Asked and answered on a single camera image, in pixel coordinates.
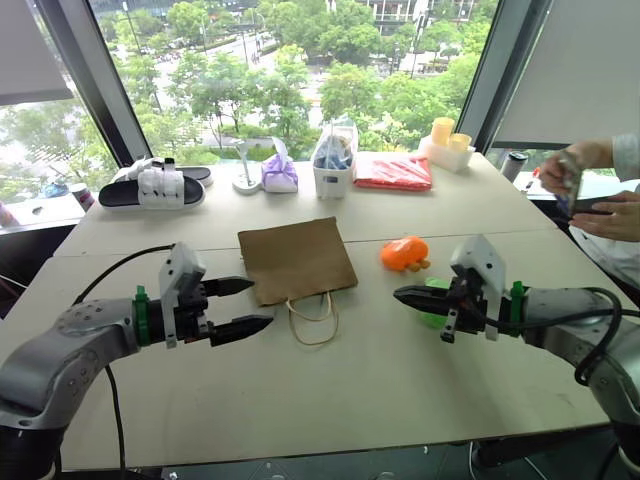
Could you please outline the person's left hand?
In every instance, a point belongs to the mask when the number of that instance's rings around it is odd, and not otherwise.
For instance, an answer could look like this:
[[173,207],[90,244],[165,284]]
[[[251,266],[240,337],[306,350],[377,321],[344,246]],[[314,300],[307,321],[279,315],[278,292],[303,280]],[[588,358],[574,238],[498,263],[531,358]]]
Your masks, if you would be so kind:
[[601,238],[638,242],[639,218],[639,194],[623,191],[594,203],[589,213],[576,213],[569,224]]

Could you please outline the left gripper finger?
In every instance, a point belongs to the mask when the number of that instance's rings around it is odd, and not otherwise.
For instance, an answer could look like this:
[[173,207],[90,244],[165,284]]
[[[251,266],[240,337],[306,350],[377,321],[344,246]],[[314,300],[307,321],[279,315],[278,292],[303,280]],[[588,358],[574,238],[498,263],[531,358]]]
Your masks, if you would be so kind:
[[240,276],[229,276],[202,282],[207,296],[230,296],[251,288],[254,282]]
[[266,315],[246,315],[220,325],[210,322],[210,345],[217,347],[243,340],[264,330],[272,322],[273,317]]

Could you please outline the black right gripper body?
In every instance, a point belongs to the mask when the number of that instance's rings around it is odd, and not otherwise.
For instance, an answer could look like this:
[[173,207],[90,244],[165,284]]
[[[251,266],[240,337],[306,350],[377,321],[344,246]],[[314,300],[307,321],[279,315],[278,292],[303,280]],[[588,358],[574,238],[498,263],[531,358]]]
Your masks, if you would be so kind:
[[483,332],[487,301],[482,290],[484,281],[473,269],[454,277],[445,296],[446,321],[440,339],[455,342],[455,334]]

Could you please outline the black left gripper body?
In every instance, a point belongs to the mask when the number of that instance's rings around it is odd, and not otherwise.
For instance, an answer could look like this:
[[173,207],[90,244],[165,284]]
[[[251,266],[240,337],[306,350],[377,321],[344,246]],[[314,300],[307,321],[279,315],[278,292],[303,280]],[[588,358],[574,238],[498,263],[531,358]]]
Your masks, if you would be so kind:
[[210,340],[212,327],[206,317],[208,298],[215,295],[215,281],[206,280],[184,288],[175,308],[176,336],[185,344]]

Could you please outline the person's right hand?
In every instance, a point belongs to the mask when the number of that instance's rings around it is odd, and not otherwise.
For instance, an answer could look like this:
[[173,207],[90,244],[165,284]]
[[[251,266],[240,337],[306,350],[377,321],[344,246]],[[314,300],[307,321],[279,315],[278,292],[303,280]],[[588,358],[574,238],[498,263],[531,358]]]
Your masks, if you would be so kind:
[[566,169],[561,163],[564,152],[571,152],[575,157],[576,164],[582,170],[614,167],[611,138],[581,141],[569,145],[565,149],[555,152],[541,166],[539,175],[541,186],[553,194],[564,195],[568,192],[564,186]]

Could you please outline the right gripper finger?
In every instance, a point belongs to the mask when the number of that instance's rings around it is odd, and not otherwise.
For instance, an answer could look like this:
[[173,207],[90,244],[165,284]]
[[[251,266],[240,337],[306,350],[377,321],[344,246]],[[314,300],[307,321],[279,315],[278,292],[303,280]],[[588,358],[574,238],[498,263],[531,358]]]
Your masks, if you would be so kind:
[[446,317],[450,305],[446,300],[433,298],[409,298],[401,299],[401,303],[420,312]]
[[445,299],[448,289],[425,285],[410,285],[396,289],[393,296],[399,301],[435,301]]

